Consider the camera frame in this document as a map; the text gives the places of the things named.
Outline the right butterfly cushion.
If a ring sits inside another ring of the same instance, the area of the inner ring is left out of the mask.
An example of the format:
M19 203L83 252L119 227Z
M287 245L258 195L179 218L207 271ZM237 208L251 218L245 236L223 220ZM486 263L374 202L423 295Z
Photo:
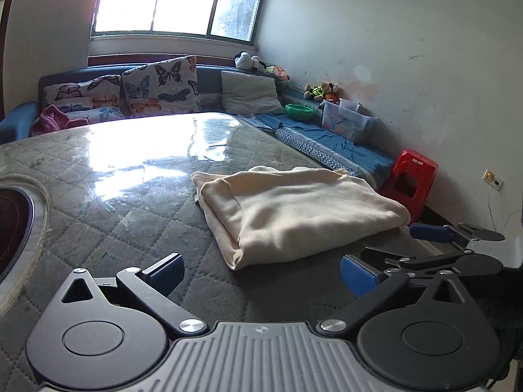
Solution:
M176 57L122 74L126 103L134 118L200 112L197 58Z

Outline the round black induction cooktop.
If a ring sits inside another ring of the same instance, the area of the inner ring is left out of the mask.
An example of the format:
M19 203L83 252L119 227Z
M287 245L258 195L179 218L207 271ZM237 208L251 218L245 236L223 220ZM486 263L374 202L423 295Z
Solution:
M35 271L49 223L49 194L26 175L1 178L1 314L10 311Z

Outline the butterfly cushion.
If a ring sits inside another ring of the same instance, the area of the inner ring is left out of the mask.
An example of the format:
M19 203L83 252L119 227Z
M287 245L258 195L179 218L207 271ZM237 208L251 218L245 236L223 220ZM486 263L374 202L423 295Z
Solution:
M126 103L134 118L200 112L197 58L176 57L122 74Z
M71 121L117 121L124 118L120 110L121 83L120 75L104 75L47 86L42 92L42 108L54 105Z

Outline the window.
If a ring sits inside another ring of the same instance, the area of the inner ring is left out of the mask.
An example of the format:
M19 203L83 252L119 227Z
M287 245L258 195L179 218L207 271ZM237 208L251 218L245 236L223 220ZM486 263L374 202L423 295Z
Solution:
M254 40L261 0L97 0L91 35Z

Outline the plush toys by wall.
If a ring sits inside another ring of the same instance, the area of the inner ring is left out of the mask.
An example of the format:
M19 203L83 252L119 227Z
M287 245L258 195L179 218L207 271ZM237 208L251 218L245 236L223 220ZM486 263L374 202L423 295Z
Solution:
M321 82L314 86L307 84L304 89L304 98L315 102L328 101L336 104L340 101L338 96L339 85L332 82Z

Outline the wall socket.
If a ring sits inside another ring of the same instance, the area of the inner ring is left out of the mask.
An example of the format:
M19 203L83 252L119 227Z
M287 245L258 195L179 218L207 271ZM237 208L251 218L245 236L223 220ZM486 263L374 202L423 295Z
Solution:
M482 176L482 180L485 181L489 187L500 191L503 188L504 182L494 172L486 170Z

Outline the grey plain cushion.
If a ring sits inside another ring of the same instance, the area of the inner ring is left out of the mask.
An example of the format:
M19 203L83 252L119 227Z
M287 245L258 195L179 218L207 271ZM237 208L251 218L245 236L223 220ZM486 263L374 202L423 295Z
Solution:
M270 77L222 71L222 106L233 115L282 114L275 80Z

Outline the left butterfly cushion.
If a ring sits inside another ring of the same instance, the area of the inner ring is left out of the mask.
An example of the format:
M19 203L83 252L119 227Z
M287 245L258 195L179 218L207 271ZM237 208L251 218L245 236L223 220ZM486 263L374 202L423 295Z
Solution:
M42 92L42 108L54 105L71 121L117 121L124 118L120 110L121 83L120 75L104 75L47 86Z

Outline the green bowl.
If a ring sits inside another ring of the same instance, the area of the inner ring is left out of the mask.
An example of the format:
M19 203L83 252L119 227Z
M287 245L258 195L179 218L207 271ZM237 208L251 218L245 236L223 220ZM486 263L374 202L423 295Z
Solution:
M307 122L315 117L315 109L299 104L287 104L285 114L294 121Z

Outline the cream sweatshirt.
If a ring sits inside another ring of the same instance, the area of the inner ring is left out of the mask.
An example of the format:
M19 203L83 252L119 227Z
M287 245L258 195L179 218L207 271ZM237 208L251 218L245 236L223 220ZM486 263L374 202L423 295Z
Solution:
M255 166L194 172L196 197L230 270L286 263L406 226L405 206L345 170Z

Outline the red plastic stool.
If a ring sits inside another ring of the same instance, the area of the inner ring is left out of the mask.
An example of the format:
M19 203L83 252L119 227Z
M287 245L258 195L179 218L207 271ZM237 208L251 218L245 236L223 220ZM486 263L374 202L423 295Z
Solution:
M438 168L429 157L414 150L404 150L381 186L380 194L405 206L411 223L415 223L425 208Z

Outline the clear plastic storage box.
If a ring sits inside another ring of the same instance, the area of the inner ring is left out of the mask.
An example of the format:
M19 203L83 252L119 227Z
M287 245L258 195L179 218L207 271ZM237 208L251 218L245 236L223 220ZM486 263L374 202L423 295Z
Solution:
M360 105L354 102L351 102L349 107L344 107L324 101L322 128L350 142L366 142L378 119L357 111L359 107Z

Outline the panda plush toy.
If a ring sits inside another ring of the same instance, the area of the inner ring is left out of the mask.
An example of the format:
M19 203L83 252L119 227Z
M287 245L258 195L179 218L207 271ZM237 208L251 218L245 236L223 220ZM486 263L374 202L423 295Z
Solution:
M264 73L266 64L260 61L258 56L250 56L242 51L234 56L235 67L241 71Z

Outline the pink cloth on sofa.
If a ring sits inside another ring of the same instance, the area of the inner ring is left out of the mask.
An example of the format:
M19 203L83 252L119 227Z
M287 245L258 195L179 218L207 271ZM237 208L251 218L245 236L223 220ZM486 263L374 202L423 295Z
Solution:
M85 118L71 120L56 105L49 105L42 110L32 124L30 134L31 136L41 136L78 126L87 126L88 124L89 121Z

